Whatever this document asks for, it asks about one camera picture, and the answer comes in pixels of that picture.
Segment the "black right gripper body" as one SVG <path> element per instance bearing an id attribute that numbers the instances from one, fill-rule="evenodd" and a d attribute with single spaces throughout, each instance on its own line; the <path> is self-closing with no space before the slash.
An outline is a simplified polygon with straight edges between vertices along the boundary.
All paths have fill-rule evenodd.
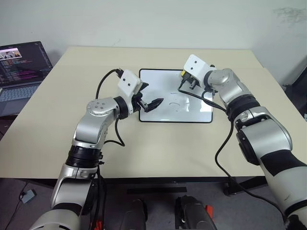
<path id="1" fill-rule="evenodd" d="M 186 81 L 189 83 L 189 88 L 193 90 L 196 86 L 200 86 L 200 82 L 193 75 L 187 74 Z"/>

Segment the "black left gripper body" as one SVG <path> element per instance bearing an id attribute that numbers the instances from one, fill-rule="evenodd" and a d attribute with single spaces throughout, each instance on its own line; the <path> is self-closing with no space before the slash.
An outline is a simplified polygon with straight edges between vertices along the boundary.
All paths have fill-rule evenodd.
<path id="1" fill-rule="evenodd" d="M 140 111 L 141 109 L 143 109 L 144 112 L 147 112 L 147 104 L 142 100 L 141 90 L 132 96 L 131 103 L 133 112 Z"/>

